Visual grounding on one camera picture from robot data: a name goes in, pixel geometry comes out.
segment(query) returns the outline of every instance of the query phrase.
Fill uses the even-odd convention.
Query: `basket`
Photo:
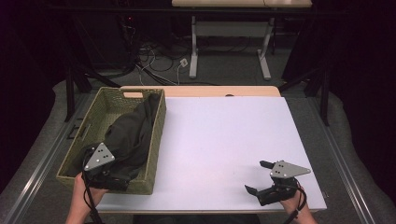
[[[81,156],[81,150],[87,145],[104,141],[107,128],[122,114],[134,111],[137,105],[142,103],[152,93],[160,94],[161,100],[154,121],[148,160],[143,165],[137,178],[130,182],[126,191],[110,191],[113,193],[152,194],[166,114],[165,96],[162,89],[101,88],[78,128],[77,135],[58,170],[56,178],[72,189],[74,178],[77,174],[70,174],[69,170],[72,162],[78,156]]]

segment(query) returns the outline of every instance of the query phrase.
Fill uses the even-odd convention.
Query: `desk foot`
[[[190,78],[197,78],[198,55],[191,55]]]
[[[264,76],[265,80],[269,81],[271,80],[271,74],[270,74],[270,70],[268,69],[268,63],[265,60],[265,56],[261,56],[262,51],[260,49],[257,50],[257,54],[259,55],[259,62],[262,68],[262,75]]]

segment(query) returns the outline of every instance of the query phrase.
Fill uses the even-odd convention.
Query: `table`
[[[311,0],[172,0],[174,7],[311,7]],[[262,75],[265,80],[271,79],[265,52],[271,37],[275,19],[268,22],[233,22],[233,21],[196,21],[191,19],[192,53],[190,62],[190,78],[197,76],[198,49],[196,37],[209,36],[250,36],[263,37],[262,48],[257,50]]]
[[[163,88],[167,112],[153,194],[106,194],[97,209],[132,214],[283,211],[280,203],[261,207],[245,190],[245,185],[271,187],[270,170],[260,167],[261,160],[285,160],[312,170],[277,89]],[[326,209],[314,172],[298,180],[308,194],[310,208]]]

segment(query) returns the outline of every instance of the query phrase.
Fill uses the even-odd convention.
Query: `gray carpet floor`
[[[290,54],[295,35],[281,35],[276,41],[276,54],[267,53],[266,59],[271,71],[272,80],[263,80],[256,50],[260,48],[260,39],[208,38],[204,39],[205,47],[200,50],[198,61],[198,77],[188,77],[189,67],[178,71],[180,82],[191,85],[205,85],[210,82],[217,85],[231,86],[280,86],[283,84],[281,75]],[[176,45],[167,52],[173,57],[183,55],[185,47]],[[157,60],[152,67],[164,70],[170,66],[171,60],[154,50]],[[174,65],[167,71],[155,72],[177,82],[178,62],[190,55],[186,54],[174,60]],[[103,71],[111,77],[115,71]],[[132,73],[112,78],[121,85],[159,85],[143,72],[135,69]],[[19,171],[9,182],[0,195],[0,223],[63,223],[70,205],[71,190],[63,186],[55,178],[61,162],[70,147],[72,140],[67,135],[78,126],[90,105],[98,88],[104,86],[91,79],[94,90],[91,93],[76,91],[78,112],[69,121],[66,116],[65,84],[54,87],[56,102],[40,135],[31,151],[26,156]],[[331,94],[329,102],[330,127],[325,127],[318,118],[318,98],[306,98],[303,93],[304,83],[282,93],[287,99],[291,114],[303,141],[306,153],[315,171],[319,186],[324,192],[327,210],[314,214],[319,223],[396,223],[396,209],[374,183],[369,173],[356,156],[351,143],[351,133],[342,102]],[[339,157],[334,157],[334,148],[341,151],[342,161],[346,164],[347,174],[353,178],[353,187],[348,185],[345,170],[339,168]],[[102,214],[105,223],[132,223],[132,215]],[[282,223],[286,214],[260,214],[262,223]]]

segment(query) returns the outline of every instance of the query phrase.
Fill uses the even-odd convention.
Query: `human hand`
[[[99,204],[108,189],[94,189],[90,188],[93,198],[94,206]],[[79,173],[75,178],[75,185],[73,188],[72,202],[70,205],[69,214],[67,216],[66,224],[84,223],[86,216],[91,212],[91,208],[85,203],[90,203],[90,199],[85,191],[84,180],[82,173]]]
[[[303,197],[304,195],[299,190],[297,190],[294,194],[294,197],[285,201],[280,201],[280,203],[282,204],[285,211],[290,215],[297,209],[301,200],[304,199]],[[300,213],[297,215],[297,218],[295,218],[294,221],[296,223],[317,224],[311,212],[309,211],[308,203],[306,203],[305,206],[301,209]]]

